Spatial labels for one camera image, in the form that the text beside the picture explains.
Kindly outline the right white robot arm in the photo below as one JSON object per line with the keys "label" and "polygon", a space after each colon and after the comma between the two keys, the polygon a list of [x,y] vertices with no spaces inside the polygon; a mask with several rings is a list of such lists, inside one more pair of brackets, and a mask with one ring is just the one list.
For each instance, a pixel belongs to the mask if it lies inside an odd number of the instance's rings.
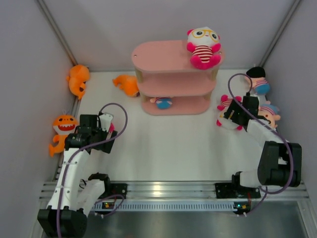
{"label": "right white robot arm", "polygon": [[284,139],[276,130],[280,120],[278,110],[270,102],[259,103],[258,97],[246,95],[229,99],[224,119],[244,129],[260,145],[262,152],[258,167],[239,171],[232,176],[231,191],[242,197],[249,188],[275,185],[285,190],[301,183],[302,147]]}

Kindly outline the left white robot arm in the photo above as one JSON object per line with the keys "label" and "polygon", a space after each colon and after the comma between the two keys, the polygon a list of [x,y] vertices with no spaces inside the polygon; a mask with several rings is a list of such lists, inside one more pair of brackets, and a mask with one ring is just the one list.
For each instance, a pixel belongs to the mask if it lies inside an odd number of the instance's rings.
{"label": "left white robot arm", "polygon": [[61,116],[53,127],[55,141],[63,152],[63,163],[53,195],[37,219],[50,238],[81,238],[84,236],[88,215],[98,198],[107,198],[112,192],[106,174],[92,174],[82,192],[79,185],[84,167],[92,150],[110,153],[117,131],[113,115]]}

